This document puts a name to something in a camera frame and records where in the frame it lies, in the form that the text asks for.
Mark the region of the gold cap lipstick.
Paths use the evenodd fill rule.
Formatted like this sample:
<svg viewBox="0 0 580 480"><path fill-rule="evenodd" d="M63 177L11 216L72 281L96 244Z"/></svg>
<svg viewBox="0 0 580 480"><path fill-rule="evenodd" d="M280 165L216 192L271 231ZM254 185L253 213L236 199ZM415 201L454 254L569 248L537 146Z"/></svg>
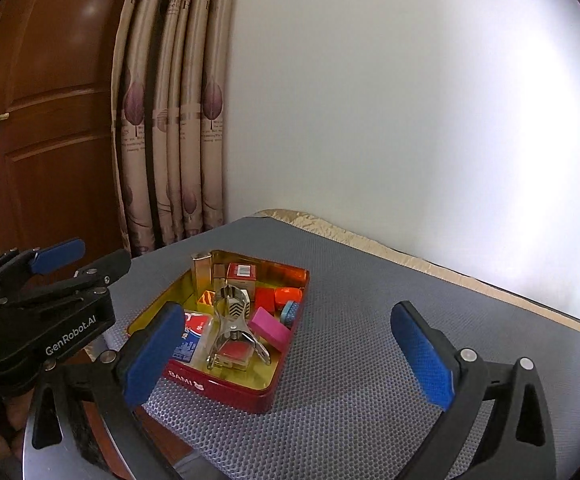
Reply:
<svg viewBox="0 0 580 480"><path fill-rule="evenodd" d="M193 286L197 296L213 286L213 255L210 252L198 252L191 256Z"/></svg>

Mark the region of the clear box blue label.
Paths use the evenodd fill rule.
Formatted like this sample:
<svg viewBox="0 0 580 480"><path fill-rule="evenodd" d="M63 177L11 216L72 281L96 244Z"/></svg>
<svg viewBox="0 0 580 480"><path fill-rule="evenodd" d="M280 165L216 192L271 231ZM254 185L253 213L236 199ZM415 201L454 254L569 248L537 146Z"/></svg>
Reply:
<svg viewBox="0 0 580 480"><path fill-rule="evenodd" d="M212 344L214 325L212 314L186 311L185 328L173 351L173 359L189 366L200 366Z"/></svg>

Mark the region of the red toffee tin box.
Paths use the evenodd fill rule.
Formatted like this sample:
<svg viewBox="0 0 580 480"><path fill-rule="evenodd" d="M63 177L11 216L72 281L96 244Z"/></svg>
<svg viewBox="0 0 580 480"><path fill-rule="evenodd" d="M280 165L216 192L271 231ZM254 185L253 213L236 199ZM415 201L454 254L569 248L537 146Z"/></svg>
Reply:
<svg viewBox="0 0 580 480"><path fill-rule="evenodd" d="M256 287L298 287L303 290L303 300L306 297L307 287L309 284L309 272L297 266L289 266L285 263L274 262L261 258L255 258L237 254L236 252L226 252L226 250L215 249L210 252L213 255L214 263L224 263L226 274L228 264L232 262L252 263L257 270ZM197 296L193 286L191 268L183 272L176 280L162 292L156 300L152 301L130 325L127 326L127 335L133 335L136 330L141 330L149 324L157 312L168 301L176 302L183 307L183 314L186 311L199 312L195 302L200 296ZM291 328L292 338L295 333L295 324L302 314L303 300L297 311L296 319ZM273 314L280 321L281 309L276 307ZM250 309L247 310L247 326L250 319L255 313L254 299L251 300ZM218 332L218 322L215 318L213 330L213 340ZM284 361L290 350L279 352L274 349L263 337L255 335L256 338L269 351L271 364L265 365L253 351L250 364L246 370L235 370L234 368L214 366L212 370L206 368L206 359L200 366L189 366L178 361L173 357L169 359L165 366L163 376L171 382L181 385L183 388L197 391L209 399L220 403L230 405L233 408L239 408L241 411L249 413L265 413L273 405L273 397L281 376Z"/></svg>

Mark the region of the red barcode carton box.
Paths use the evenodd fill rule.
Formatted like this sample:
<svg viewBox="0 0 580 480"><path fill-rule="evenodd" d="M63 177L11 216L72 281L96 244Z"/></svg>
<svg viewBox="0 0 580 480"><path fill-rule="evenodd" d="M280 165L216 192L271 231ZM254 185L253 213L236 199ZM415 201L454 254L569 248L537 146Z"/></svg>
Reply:
<svg viewBox="0 0 580 480"><path fill-rule="evenodd" d="M228 285L247 291L251 300L255 298L257 270L255 264L232 262L228 264L226 280Z"/></svg>

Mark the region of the red rectangular block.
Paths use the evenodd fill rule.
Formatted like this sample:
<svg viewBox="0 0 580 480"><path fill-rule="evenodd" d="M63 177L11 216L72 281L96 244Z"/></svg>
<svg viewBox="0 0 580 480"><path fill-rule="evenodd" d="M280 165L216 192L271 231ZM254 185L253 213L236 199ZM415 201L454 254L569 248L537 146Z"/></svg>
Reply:
<svg viewBox="0 0 580 480"><path fill-rule="evenodd" d="M275 290L270 287L256 287L254 304L255 310L263 309L274 314L276 312Z"/></svg>

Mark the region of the orange red rounded case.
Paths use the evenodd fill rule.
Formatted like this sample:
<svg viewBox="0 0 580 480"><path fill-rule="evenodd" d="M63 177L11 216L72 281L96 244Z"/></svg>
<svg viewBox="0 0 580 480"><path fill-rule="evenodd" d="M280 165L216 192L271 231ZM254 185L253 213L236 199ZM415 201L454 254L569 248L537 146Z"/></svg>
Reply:
<svg viewBox="0 0 580 480"><path fill-rule="evenodd" d="M278 309L284 307L288 302L300 304L303 300L303 290L298 287L277 287L273 290L273 299Z"/></svg>

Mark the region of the pink eraser block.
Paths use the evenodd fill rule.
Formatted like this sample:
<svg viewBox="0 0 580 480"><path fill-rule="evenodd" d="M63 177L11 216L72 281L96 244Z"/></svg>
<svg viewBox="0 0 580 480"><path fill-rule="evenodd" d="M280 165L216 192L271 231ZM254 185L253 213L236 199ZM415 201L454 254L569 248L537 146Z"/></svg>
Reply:
<svg viewBox="0 0 580 480"><path fill-rule="evenodd" d="M291 330L265 309L256 309L249 327L255 335L263 337L277 351L284 352L288 349L292 338Z"/></svg>

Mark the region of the blue patterned small box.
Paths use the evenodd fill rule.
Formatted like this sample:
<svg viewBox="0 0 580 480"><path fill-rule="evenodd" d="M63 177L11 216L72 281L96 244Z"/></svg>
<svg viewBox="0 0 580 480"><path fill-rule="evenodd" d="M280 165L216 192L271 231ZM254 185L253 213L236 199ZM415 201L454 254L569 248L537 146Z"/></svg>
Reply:
<svg viewBox="0 0 580 480"><path fill-rule="evenodd" d="M281 310L280 322L288 328L291 328L295 322L297 311L301 304L297 301L288 301Z"/></svg>

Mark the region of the yellow red striped cube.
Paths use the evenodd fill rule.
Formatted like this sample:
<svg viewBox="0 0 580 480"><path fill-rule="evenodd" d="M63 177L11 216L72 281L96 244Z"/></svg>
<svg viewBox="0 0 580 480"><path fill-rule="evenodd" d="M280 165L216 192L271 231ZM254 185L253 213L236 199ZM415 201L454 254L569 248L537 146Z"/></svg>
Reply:
<svg viewBox="0 0 580 480"><path fill-rule="evenodd" d="M205 290L195 302L197 310L201 313L212 315L214 313L215 292Z"/></svg>

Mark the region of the white zigzag cube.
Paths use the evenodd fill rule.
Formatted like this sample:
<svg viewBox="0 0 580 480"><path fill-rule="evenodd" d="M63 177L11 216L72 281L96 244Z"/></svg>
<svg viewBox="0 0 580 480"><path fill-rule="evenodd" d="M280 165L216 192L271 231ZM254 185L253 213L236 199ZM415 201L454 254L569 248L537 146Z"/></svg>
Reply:
<svg viewBox="0 0 580 480"><path fill-rule="evenodd" d="M238 298L228 298L227 302L227 315L229 318L239 318L239 316L243 315L243 311L247 305Z"/></svg>

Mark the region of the clear case red insert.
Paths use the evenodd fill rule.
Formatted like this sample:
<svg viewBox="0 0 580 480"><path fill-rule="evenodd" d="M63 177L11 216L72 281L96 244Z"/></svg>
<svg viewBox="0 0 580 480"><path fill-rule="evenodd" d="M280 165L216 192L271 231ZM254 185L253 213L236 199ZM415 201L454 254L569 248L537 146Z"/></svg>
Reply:
<svg viewBox="0 0 580 480"><path fill-rule="evenodd" d="M246 370L250 364L254 349L247 341L226 341L216 353L214 364L219 367Z"/></svg>

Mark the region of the wooden door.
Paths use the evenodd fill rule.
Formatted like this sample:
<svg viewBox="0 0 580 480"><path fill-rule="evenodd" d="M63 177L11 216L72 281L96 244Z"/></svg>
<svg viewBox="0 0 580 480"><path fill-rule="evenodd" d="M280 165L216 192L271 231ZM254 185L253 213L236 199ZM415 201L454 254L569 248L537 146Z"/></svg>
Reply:
<svg viewBox="0 0 580 480"><path fill-rule="evenodd" d="M0 254L122 245L111 75L124 0L0 2Z"/></svg>

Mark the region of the gold table edge cloth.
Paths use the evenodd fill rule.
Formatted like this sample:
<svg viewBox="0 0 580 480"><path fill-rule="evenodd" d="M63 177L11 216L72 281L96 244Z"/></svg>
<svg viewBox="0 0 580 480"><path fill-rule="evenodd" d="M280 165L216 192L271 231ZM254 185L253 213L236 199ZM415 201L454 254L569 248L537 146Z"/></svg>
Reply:
<svg viewBox="0 0 580 480"><path fill-rule="evenodd" d="M325 219L315 216L314 214L307 214L307 212L291 209L264 209L255 212L254 217L269 218L283 222L289 226L294 226L296 229L360 250L360 252L365 252L368 255L433 276L433 278L439 278L444 282L472 290L472 292L478 292L479 294L489 298L503 301L506 304L511 304L511 306L516 308L532 312L542 318L546 318L547 320L580 333L580 320L578 320L578 318L573 318L561 311L555 311L543 304L538 304L536 301L518 296L513 292L508 292L507 290L487 284L483 281L476 280L476 278L471 278L471 276L446 269L439 264L408 255L405 252L400 252L399 250L381 244L377 240L372 240L372 238L367 236L345 230L340 226L336 226Z"/></svg>

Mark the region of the beige patterned curtain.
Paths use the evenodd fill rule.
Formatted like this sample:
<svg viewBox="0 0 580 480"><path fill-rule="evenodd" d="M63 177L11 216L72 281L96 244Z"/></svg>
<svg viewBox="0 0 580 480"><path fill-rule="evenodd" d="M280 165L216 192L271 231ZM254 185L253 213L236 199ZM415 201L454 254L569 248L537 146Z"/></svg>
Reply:
<svg viewBox="0 0 580 480"><path fill-rule="evenodd" d="M235 0L124 0L112 61L113 180L135 256L222 226Z"/></svg>

